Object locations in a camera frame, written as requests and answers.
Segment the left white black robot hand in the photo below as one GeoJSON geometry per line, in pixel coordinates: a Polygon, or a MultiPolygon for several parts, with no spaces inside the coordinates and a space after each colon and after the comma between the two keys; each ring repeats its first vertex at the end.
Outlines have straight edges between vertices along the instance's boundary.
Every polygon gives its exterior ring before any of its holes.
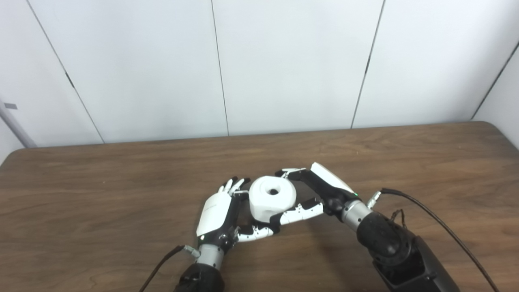
{"type": "Polygon", "coordinates": [[[239,242],[259,240],[280,232],[278,224],[250,220],[239,225],[240,206],[249,199],[249,191],[242,190],[250,178],[232,177],[210,196],[203,207],[197,226],[197,245],[214,245],[227,253],[239,242]]]}

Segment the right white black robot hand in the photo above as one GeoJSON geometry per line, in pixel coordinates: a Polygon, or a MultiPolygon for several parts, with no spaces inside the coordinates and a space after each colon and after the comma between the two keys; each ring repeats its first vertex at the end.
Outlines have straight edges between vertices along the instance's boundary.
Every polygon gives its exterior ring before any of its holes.
{"type": "Polygon", "coordinates": [[[271,216],[269,225],[274,234],[279,232],[282,225],[308,220],[322,214],[334,216],[357,231],[363,217],[354,215],[347,219],[347,215],[354,205],[358,204],[360,198],[345,182],[323,165],[314,162],[310,169],[284,168],[275,172],[275,176],[289,181],[300,181],[313,190],[317,197],[271,216]]]}

